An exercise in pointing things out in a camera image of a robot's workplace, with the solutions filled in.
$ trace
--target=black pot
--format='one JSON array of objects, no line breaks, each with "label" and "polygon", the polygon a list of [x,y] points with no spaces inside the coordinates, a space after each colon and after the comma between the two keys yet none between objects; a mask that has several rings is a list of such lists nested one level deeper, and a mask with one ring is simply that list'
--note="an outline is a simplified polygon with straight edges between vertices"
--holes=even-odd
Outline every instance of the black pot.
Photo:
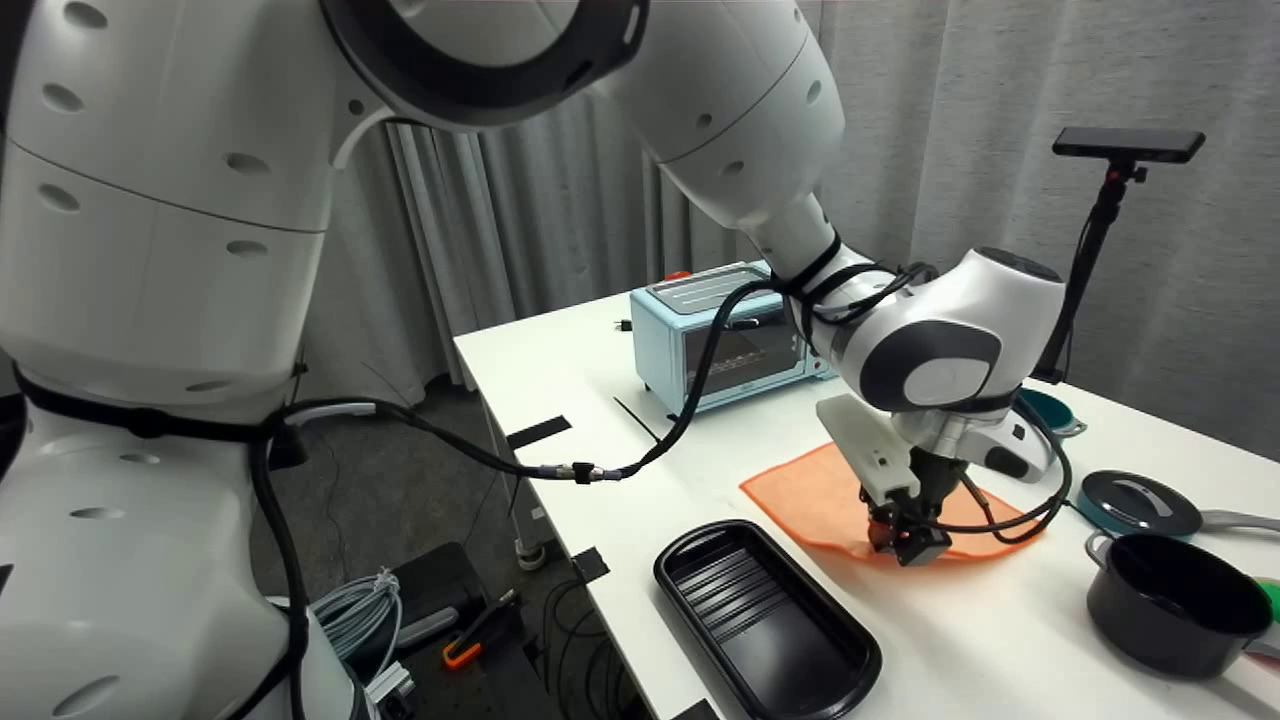
[{"label": "black pot", "polygon": [[15,448],[22,442],[26,408],[22,396],[0,396],[0,477],[9,472]]},{"label": "black pot", "polygon": [[1248,639],[1272,626],[1272,604],[1230,562],[1169,535],[1094,535],[1086,588],[1094,633],[1165,674],[1218,674]]}]

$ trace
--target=orange napkin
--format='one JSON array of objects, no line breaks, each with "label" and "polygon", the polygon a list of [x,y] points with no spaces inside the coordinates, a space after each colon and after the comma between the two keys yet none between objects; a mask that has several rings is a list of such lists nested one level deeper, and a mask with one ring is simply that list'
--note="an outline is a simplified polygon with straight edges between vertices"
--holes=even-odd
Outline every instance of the orange napkin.
[{"label": "orange napkin", "polygon": [[[825,442],[810,448],[786,465],[774,465],[751,480],[738,485],[794,542],[844,552],[851,558],[892,562],[892,556],[872,552],[867,542],[867,503],[856,495],[859,485],[844,457]],[[982,490],[994,519],[1021,515],[1000,495]],[[977,499],[956,486],[942,499],[942,523],[982,523],[982,511]],[[956,530],[952,546],[940,556],[940,562],[973,562],[973,558],[994,558],[1023,542],[1000,542],[994,535],[979,530]]]}]

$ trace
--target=gray carpet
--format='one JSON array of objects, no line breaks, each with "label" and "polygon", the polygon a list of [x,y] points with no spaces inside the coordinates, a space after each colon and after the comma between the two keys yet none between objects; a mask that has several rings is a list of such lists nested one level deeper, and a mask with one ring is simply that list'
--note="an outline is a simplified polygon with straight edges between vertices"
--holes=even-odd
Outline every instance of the gray carpet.
[{"label": "gray carpet", "polygon": [[[424,419],[492,448],[484,398],[431,386]],[[566,720],[642,715],[625,663],[554,542],[548,562],[521,572],[513,556],[513,480],[447,442],[387,424],[324,424],[304,434],[309,465],[274,472],[309,593],[326,593],[376,566],[397,566],[441,542],[462,542],[489,593],[514,588],[535,636],[535,667]],[[253,535],[265,593],[282,593],[274,546]]]}]

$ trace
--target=black tray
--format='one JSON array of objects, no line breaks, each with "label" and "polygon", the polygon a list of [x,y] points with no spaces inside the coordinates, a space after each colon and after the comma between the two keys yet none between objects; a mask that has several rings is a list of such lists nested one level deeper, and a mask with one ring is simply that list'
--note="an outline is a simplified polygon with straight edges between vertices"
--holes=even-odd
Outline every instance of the black tray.
[{"label": "black tray", "polygon": [[651,562],[751,715],[844,715],[881,674],[881,644],[754,523],[685,530]]}]

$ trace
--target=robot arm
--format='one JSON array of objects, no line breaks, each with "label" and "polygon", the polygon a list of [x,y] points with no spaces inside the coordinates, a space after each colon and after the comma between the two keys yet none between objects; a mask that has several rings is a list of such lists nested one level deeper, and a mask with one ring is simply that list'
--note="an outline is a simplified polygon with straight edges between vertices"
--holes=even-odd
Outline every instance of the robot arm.
[{"label": "robot arm", "polygon": [[911,448],[1012,477],[1044,468],[1007,396],[1044,347],[1060,285],[1005,253],[923,278],[840,243],[810,186],[840,152],[844,106],[793,0],[492,13],[477,0],[39,2],[9,117],[9,357],[68,396],[253,419],[292,371],[331,168],[376,118],[513,122],[591,88],[692,205],[754,236],[794,285],[794,319],[851,386],[825,419],[877,511],[906,495],[923,503],[915,515],[935,515],[948,485],[921,486],[933,458],[892,465]]},{"label": "robot arm", "polygon": [[[248,448],[150,419],[244,432],[279,398],[331,170],[367,126],[509,122],[589,83],[793,285],[851,386],[825,419],[884,546],[940,546],[965,458],[1044,468],[1007,396],[1060,285],[1000,253],[894,276],[840,243],[810,186],[844,111],[786,0],[39,0],[2,134],[0,344],[63,405],[26,396],[0,485],[9,712],[227,715],[279,648],[304,648],[304,709],[353,704],[331,648],[295,644],[253,583]],[[265,691],[256,712],[282,715]]]},{"label": "robot arm", "polygon": [[748,233],[793,288],[800,330],[851,386],[820,419],[865,485],[881,546],[902,562],[948,546],[935,515],[965,465],[1046,468],[1012,396],[1060,314],[1060,278],[991,247],[942,276],[894,276],[840,243],[810,186],[840,152],[844,106],[794,2],[651,2],[638,52],[600,90],[687,198]]}]

